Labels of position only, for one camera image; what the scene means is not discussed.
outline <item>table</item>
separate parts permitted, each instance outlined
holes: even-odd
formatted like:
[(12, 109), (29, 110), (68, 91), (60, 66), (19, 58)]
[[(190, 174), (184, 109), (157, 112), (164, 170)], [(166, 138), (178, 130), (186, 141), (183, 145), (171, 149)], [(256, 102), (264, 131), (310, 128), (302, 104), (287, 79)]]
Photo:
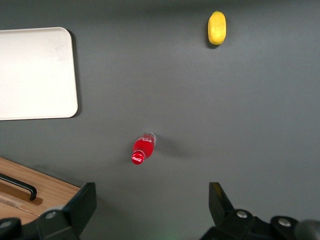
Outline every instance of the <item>table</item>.
[[(73, 37), (79, 110), (0, 122), (0, 156), (62, 181), (96, 182), (81, 237), (197, 240), (209, 182), (264, 221), (319, 219), (317, 0), (0, 2), (0, 29)], [(224, 13), (225, 42), (207, 40)], [(155, 152), (131, 163), (146, 131)]]

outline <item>black handle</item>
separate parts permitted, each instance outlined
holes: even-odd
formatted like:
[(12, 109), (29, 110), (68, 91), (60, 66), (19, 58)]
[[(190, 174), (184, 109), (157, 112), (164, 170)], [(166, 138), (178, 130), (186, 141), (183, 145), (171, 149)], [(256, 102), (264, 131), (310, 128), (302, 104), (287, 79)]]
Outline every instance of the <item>black handle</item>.
[(15, 178), (9, 177), (9, 176), (4, 175), (2, 173), (0, 173), (0, 179), (6, 181), (8, 183), (11, 183), (13, 185), (16, 185), (18, 187), (21, 187), (23, 189), (28, 190), (31, 193), (30, 201), (33, 201), (37, 196), (37, 189), (34, 186), (31, 186), (30, 184), (27, 184), (23, 181), (19, 181)]

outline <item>lemon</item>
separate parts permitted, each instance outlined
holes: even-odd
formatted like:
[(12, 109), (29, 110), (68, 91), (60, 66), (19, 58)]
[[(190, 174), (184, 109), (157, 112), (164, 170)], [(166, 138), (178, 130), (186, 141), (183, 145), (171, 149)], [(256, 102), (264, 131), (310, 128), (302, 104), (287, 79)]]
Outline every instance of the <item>lemon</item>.
[(227, 34), (225, 15), (220, 11), (212, 13), (208, 21), (208, 37), (210, 43), (220, 45), (224, 42)]

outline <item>plastic bottle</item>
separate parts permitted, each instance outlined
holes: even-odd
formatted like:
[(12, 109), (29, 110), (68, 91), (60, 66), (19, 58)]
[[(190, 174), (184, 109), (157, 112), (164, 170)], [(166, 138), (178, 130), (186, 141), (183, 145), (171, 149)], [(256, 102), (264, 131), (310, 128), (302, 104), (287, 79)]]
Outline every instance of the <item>plastic bottle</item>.
[(154, 151), (157, 138), (152, 132), (146, 132), (135, 141), (132, 151), (131, 160), (134, 164), (139, 165), (149, 158)]

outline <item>wooden drawer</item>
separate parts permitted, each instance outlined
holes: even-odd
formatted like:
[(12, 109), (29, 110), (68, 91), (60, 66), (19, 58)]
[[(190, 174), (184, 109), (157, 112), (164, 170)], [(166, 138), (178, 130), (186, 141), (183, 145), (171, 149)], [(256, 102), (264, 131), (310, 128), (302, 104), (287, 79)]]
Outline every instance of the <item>wooden drawer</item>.
[(0, 173), (34, 186), (36, 198), (16, 185), (0, 180), (0, 219), (18, 217), (27, 224), (44, 211), (64, 206), (79, 191), (79, 187), (32, 170), (0, 157)]

